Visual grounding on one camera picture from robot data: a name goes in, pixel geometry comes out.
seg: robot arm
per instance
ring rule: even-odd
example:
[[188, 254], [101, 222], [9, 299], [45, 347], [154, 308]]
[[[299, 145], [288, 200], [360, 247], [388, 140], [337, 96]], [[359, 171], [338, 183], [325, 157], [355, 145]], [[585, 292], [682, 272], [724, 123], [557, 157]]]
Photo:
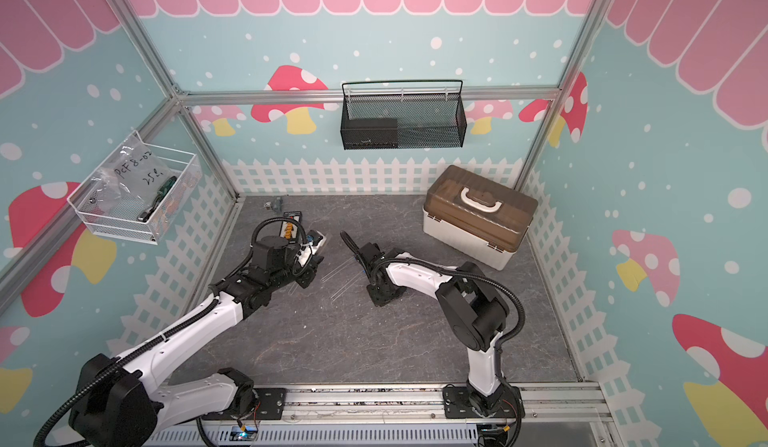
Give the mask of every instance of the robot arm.
[[[416, 259], [410, 253], [392, 249], [384, 253], [375, 243], [358, 248], [346, 232], [346, 245], [369, 277], [368, 293], [375, 305], [382, 307], [400, 297], [406, 288], [438, 300], [456, 337], [467, 347], [470, 402], [478, 414], [490, 416], [498, 411], [504, 394], [510, 394], [501, 372], [502, 339], [516, 335], [525, 315], [517, 297], [504, 286], [483, 276], [475, 263], [443, 267]], [[513, 301], [518, 310], [518, 325], [504, 334], [509, 314], [499, 290]]]

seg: toolbox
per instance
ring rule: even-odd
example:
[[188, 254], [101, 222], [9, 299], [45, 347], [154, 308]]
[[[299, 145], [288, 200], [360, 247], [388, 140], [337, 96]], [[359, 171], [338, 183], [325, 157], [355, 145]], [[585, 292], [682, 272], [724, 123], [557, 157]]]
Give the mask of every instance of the toolbox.
[[449, 166], [427, 191], [424, 233], [501, 270], [518, 251], [538, 202]]

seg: vent grille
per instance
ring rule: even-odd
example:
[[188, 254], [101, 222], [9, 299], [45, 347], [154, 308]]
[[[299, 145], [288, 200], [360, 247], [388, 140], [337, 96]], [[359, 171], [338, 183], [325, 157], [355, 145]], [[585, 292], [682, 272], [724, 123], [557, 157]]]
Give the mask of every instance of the vent grille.
[[[235, 425], [206, 425], [208, 438], [218, 445], [424, 445], [477, 444], [477, 430], [465, 424], [403, 425], [262, 425], [255, 441], [230, 440]], [[176, 425], [153, 435], [145, 447], [202, 445], [194, 425]]]

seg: white polka dot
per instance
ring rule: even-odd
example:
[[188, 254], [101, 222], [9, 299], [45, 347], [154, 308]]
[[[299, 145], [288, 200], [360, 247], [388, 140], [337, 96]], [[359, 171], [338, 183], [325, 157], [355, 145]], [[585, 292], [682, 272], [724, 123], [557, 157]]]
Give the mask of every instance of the white polka dot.
[[306, 70], [301, 71], [301, 79], [304, 80], [307, 84], [314, 84], [317, 82], [317, 77], [312, 75], [310, 72], [307, 72]]
[[45, 196], [52, 199], [61, 199], [69, 191], [66, 182], [45, 183], [40, 188]]
[[742, 337], [737, 333], [733, 333], [730, 330], [720, 329], [720, 335], [723, 336], [725, 344], [730, 347], [735, 353], [748, 359], [754, 359], [763, 355], [766, 346], [761, 343], [757, 343], [754, 340], [750, 340], [746, 337]]
[[662, 307], [670, 306], [670, 297], [667, 295], [666, 292], [661, 292], [660, 290], [656, 292], [656, 299], [659, 301], [659, 304]]
[[672, 275], [680, 276], [680, 260], [679, 259], [672, 259], [669, 262], [669, 269]]
[[645, 266], [651, 270], [656, 269], [659, 266], [659, 259], [653, 253], [649, 253], [645, 256]]
[[20, 346], [29, 337], [29, 327], [19, 327], [11, 333], [11, 345]]
[[2, 254], [3, 254], [3, 256], [6, 259], [12, 259], [12, 258], [16, 257], [16, 255], [18, 255], [18, 253], [21, 252], [21, 251], [22, 251], [21, 247], [9, 247], [9, 248], [3, 250]]
[[717, 360], [715, 360], [715, 357], [712, 354], [699, 346], [690, 347], [686, 352], [699, 365], [704, 367], [704, 370], [712, 374], [716, 379], [720, 378], [720, 366], [717, 365]]
[[72, 266], [65, 265], [59, 267], [51, 275], [51, 288], [58, 293], [64, 293], [67, 291], [67, 283], [69, 283], [69, 269]]
[[0, 155], [8, 160], [18, 160], [22, 158], [22, 149], [16, 144], [5, 143], [0, 145]]
[[733, 260], [725, 262], [725, 271], [728, 273], [739, 273], [739, 264]]
[[728, 194], [728, 203], [734, 209], [743, 209], [752, 202], [752, 192], [743, 187], [733, 189]]

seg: mounting plate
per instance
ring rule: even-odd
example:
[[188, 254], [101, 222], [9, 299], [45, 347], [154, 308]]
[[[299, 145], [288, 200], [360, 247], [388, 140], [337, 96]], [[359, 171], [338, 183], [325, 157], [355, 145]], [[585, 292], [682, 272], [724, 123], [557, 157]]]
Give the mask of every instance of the mounting plate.
[[[517, 418], [514, 410], [510, 406], [516, 405], [516, 402], [520, 400], [520, 389], [512, 387], [512, 391], [504, 391], [501, 397], [496, 402], [499, 405], [498, 410], [488, 417], [483, 417], [478, 414], [472, 404], [469, 403], [469, 391], [466, 387], [446, 386], [442, 389], [443, 408], [446, 412], [447, 419], [515, 419]], [[522, 402], [519, 402], [522, 412], [520, 417], [525, 417], [525, 409], [522, 407]]]

